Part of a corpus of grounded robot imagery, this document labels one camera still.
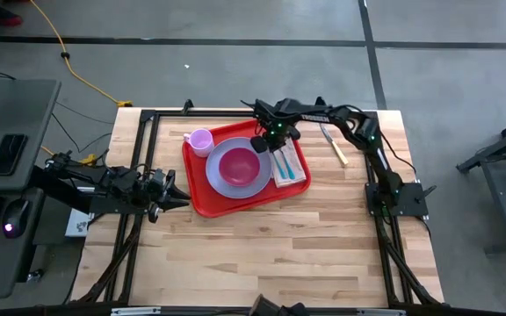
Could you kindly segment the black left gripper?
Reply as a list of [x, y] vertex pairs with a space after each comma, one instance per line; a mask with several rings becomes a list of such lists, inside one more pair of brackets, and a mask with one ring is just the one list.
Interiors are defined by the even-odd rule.
[[173, 169], [170, 169], [167, 173], [157, 169], [148, 179], [146, 191], [150, 201], [148, 220], [151, 223], [156, 223], [161, 212], [189, 205], [189, 201], [175, 199], [190, 198], [191, 196], [174, 184], [174, 178], [175, 171]]

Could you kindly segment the fork with teal handle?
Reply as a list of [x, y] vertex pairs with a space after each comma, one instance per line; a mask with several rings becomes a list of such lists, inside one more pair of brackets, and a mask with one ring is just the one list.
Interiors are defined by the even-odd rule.
[[277, 170], [278, 170], [278, 172], [280, 174], [280, 177], [282, 179], [286, 179], [287, 178], [287, 174], [286, 174], [285, 170], [282, 168], [280, 162], [278, 161], [277, 153], [273, 152], [272, 156], [273, 156], [274, 162], [275, 162], [275, 164], [277, 166]]

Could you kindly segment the spoon with teal handle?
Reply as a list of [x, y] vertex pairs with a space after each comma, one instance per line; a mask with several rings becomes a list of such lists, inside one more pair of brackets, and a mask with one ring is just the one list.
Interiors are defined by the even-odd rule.
[[291, 165], [289, 164], [289, 161], [288, 159], [286, 158], [286, 155], [285, 153], [282, 151], [282, 149], [280, 149], [280, 153], [283, 157], [283, 161], [285, 163], [285, 166], [286, 166], [286, 170], [287, 170], [287, 174], [288, 174], [288, 178], [291, 179], [291, 180], [295, 180], [295, 174], [293, 172], [293, 169], [291, 167]]

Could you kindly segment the lavender plastic plate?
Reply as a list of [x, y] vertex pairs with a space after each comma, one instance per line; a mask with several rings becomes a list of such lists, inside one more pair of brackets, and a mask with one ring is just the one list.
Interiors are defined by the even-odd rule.
[[[216, 145], [206, 160], [206, 178], [215, 191], [226, 198], [245, 199], [260, 193], [272, 177], [272, 162], [270, 154], [265, 151], [258, 154], [250, 144], [250, 138], [235, 137], [222, 141]], [[246, 186], [234, 186], [224, 180], [220, 174], [221, 158], [231, 149], [245, 148], [254, 154], [260, 162], [260, 171], [257, 178]]]

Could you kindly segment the beige napkin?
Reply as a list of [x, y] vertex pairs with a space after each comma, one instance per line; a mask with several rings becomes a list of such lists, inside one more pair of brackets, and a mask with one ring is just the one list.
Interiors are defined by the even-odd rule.
[[[295, 180], [291, 180], [288, 178], [286, 166], [283, 161], [283, 157], [280, 153], [280, 149], [282, 149], [282, 151], [285, 153], [286, 158], [288, 159], [289, 164], [291, 165], [291, 167], [293, 169], [293, 172], [296, 177]], [[298, 154], [298, 152], [296, 150], [296, 146], [294, 145], [294, 142], [292, 140], [288, 140], [283, 147], [275, 150], [274, 152], [277, 153], [278, 161], [280, 162], [282, 168], [285, 170], [285, 172], [287, 174], [286, 179], [282, 179], [280, 177], [280, 174], [277, 170], [277, 166], [276, 166], [273, 156], [272, 156], [272, 153], [273, 153], [272, 152], [271, 153], [271, 163], [272, 163], [272, 167], [273, 167], [272, 178], [273, 178], [277, 188], [284, 188], [284, 187], [291, 186], [296, 183], [303, 183], [307, 180], [306, 172], [300, 163], [300, 155]]]

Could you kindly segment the magenta plastic bowl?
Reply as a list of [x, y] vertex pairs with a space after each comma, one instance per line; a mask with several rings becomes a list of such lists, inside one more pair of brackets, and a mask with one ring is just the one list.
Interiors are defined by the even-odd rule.
[[247, 148], [232, 148], [221, 156], [219, 173], [227, 184], [244, 187], [257, 179], [260, 161], [257, 154]]

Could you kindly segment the pink plastic mug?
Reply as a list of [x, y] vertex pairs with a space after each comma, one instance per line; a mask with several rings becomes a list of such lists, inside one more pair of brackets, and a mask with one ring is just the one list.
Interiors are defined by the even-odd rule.
[[214, 149], [213, 136], [205, 128], [199, 128], [184, 134], [184, 141], [191, 147], [192, 152], [201, 158], [206, 158]]

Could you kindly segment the red plastic tray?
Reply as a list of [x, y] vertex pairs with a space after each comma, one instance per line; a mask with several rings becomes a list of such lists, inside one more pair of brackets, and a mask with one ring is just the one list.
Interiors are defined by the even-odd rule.
[[[216, 146], [230, 138], [251, 138], [254, 135], [256, 124], [257, 122], [254, 119], [250, 119], [233, 125], [214, 128], [211, 130], [213, 142]], [[306, 191], [311, 184], [311, 174], [299, 142], [296, 140], [293, 140], [293, 142], [300, 155], [300, 163], [306, 172], [307, 180], [303, 183], [277, 188], [271, 177], [267, 186], [260, 193], [245, 199], [224, 197], [215, 191], [206, 178], [207, 158], [196, 156], [192, 152], [191, 147], [187, 143], [184, 143], [182, 153], [185, 172], [195, 211], [203, 217], [216, 218], [233, 212], [245, 211], [260, 205], [267, 205], [281, 199], [297, 196]]]

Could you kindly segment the white box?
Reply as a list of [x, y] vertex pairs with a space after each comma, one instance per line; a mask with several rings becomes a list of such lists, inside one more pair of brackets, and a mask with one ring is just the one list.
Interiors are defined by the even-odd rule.
[[92, 216], [90, 214], [72, 209], [64, 236], [69, 238], [85, 238], [91, 220]]

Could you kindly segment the black diagonal beam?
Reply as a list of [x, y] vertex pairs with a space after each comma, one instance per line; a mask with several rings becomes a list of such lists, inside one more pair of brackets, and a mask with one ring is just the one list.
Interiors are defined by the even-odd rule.
[[80, 212], [90, 212], [90, 197], [82, 194], [75, 186], [64, 183], [57, 176], [34, 167], [29, 180], [30, 187], [44, 191], [46, 195]]

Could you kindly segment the black computer mouse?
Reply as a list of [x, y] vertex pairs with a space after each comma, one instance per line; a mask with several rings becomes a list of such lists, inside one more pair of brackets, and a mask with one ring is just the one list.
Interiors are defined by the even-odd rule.
[[2, 229], [6, 238], [15, 239], [20, 237], [27, 225], [30, 202], [19, 198], [11, 201], [5, 208]]

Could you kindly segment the black smartphone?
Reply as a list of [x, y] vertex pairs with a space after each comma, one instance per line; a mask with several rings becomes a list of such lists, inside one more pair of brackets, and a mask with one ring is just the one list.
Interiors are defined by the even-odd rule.
[[13, 175], [27, 141], [25, 134], [5, 134], [0, 143], [0, 176]]

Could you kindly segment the grey side desk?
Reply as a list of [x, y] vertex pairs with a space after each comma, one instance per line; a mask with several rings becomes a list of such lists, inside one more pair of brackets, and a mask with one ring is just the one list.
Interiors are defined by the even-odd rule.
[[[0, 143], [5, 134], [28, 137], [12, 176], [0, 176], [0, 298], [9, 297], [16, 283], [26, 280], [33, 252], [33, 236], [45, 195], [28, 188], [61, 85], [52, 80], [0, 80]], [[24, 233], [15, 239], [5, 237], [2, 219], [6, 206], [23, 198], [30, 202]]]

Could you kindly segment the black metal table frame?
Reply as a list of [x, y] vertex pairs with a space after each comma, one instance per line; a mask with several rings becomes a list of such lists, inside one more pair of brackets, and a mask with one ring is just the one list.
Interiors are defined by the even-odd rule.
[[[177, 172], [189, 191], [183, 134], [237, 123], [248, 109], [152, 108], [160, 116], [153, 165]], [[107, 163], [129, 165], [143, 108], [120, 108]], [[143, 220], [135, 249], [130, 305], [245, 306], [259, 294], [281, 305], [385, 307], [378, 238], [366, 210], [364, 156], [328, 126], [349, 161], [341, 167], [320, 127], [298, 124], [311, 184], [295, 197], [207, 219], [191, 206]], [[407, 265], [429, 294], [444, 301], [430, 236], [419, 219], [398, 219]], [[106, 215], [89, 228], [71, 294], [81, 298], [105, 271], [119, 225]]]

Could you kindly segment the silver metal bracket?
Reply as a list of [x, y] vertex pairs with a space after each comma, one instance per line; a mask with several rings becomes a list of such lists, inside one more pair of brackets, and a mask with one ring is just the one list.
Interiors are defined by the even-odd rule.
[[407, 316], [403, 310], [395, 309], [370, 309], [361, 308], [357, 309], [357, 316]]
[[161, 315], [160, 307], [123, 307], [113, 308], [110, 316], [156, 316]]

